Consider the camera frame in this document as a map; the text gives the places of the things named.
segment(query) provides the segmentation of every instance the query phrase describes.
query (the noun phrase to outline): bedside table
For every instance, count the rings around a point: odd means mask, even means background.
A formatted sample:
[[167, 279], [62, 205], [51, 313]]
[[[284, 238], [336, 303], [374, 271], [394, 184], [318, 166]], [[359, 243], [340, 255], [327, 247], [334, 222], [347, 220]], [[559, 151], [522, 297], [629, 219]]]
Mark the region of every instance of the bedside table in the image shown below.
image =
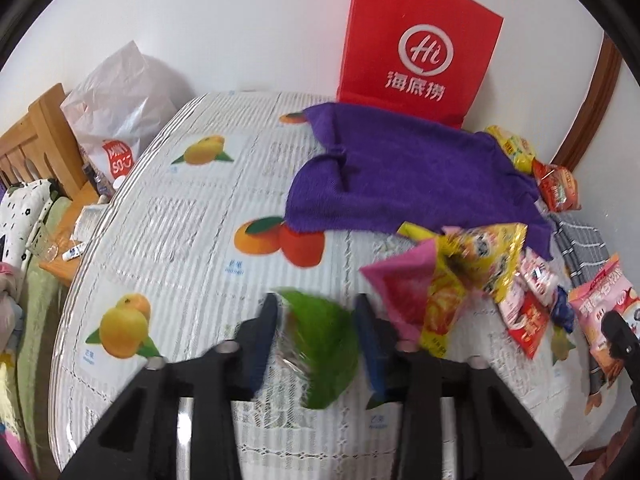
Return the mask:
[[53, 274], [60, 283], [65, 286], [71, 286], [71, 282], [80, 265], [80, 258], [82, 258], [82, 256], [80, 256], [68, 262], [62, 260], [62, 254], [74, 245], [68, 237], [74, 230], [74, 225], [76, 225], [76, 220], [78, 220], [82, 208], [97, 202], [98, 195], [91, 184], [87, 182], [82, 186], [76, 198], [65, 211], [56, 231], [53, 233], [53, 239], [58, 244], [58, 254], [56, 258], [52, 262], [40, 262], [38, 264], [41, 269], [46, 270], [49, 274]]

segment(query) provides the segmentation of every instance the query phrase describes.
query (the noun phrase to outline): dalmatian print pillow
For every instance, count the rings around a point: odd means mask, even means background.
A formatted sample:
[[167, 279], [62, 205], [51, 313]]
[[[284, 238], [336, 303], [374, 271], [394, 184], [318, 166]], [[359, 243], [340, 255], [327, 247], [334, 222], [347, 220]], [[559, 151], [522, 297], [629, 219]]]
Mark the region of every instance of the dalmatian print pillow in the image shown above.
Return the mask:
[[10, 188], [0, 203], [0, 238], [4, 236], [0, 259], [16, 270], [18, 297], [31, 257], [26, 245], [57, 198], [57, 189], [53, 180], [35, 180]]

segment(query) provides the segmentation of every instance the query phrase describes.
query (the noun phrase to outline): hi logo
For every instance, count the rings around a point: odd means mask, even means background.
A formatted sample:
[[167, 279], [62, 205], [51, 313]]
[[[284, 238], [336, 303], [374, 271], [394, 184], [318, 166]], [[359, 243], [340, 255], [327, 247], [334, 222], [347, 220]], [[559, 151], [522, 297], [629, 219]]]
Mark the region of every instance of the hi logo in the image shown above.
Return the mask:
[[414, 74], [438, 75], [453, 61], [453, 43], [441, 28], [415, 25], [400, 38], [398, 54], [402, 64]]

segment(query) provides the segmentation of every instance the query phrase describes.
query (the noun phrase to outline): snack wrapper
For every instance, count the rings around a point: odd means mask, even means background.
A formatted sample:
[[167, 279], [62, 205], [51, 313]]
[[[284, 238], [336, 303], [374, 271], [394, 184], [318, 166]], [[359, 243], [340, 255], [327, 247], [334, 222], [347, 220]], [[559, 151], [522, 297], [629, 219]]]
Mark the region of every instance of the snack wrapper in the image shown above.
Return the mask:
[[561, 286], [558, 287], [558, 298], [551, 310], [551, 321], [568, 334], [574, 332], [575, 312], [569, 306], [566, 291]]
[[447, 334], [467, 291], [428, 238], [404, 254], [362, 267], [376, 289], [389, 320], [403, 339], [420, 343], [437, 357], [447, 352]]
[[549, 322], [538, 298], [524, 280], [516, 277], [498, 309], [511, 338], [520, 345], [527, 358], [533, 359]]
[[551, 270], [551, 266], [527, 247], [520, 259], [519, 269], [529, 289], [542, 306], [552, 308], [558, 299], [560, 278]]
[[436, 252], [435, 240], [427, 240], [404, 254], [360, 268], [402, 339], [420, 341]]
[[500, 303], [516, 273], [527, 227], [517, 223], [496, 224], [437, 235], [405, 222], [398, 234], [412, 240], [434, 238], [438, 254], [448, 259], [456, 275]]
[[500, 126], [489, 126], [484, 131], [498, 141], [498, 144], [511, 159], [516, 170], [531, 174], [531, 163], [536, 156], [536, 152], [527, 139], [514, 135]]
[[353, 313], [292, 288], [278, 293], [288, 307], [278, 330], [276, 358], [305, 383], [302, 406], [324, 410], [347, 389], [358, 368]]
[[578, 183], [571, 171], [555, 164], [543, 164], [537, 159], [533, 160], [532, 170], [549, 210], [559, 213], [581, 209]]
[[640, 324], [640, 301], [631, 282], [622, 273], [620, 258], [614, 254], [589, 283], [569, 293], [569, 303], [590, 343], [591, 355], [613, 384], [624, 367], [623, 361], [609, 354], [609, 343], [602, 333], [602, 318], [612, 310], [620, 313], [637, 335]]

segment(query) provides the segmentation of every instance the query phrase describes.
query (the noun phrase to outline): red snack package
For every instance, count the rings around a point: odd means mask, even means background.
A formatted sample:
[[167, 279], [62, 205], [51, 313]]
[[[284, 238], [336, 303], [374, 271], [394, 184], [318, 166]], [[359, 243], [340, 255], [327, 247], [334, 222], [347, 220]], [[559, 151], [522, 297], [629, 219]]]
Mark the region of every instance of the red snack package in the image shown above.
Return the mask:
[[549, 210], [559, 213], [581, 208], [578, 183], [571, 171], [555, 164], [543, 164], [536, 158], [533, 159], [532, 169]]
[[545, 309], [518, 278], [513, 280], [507, 297], [498, 307], [511, 338], [533, 359], [549, 322]]

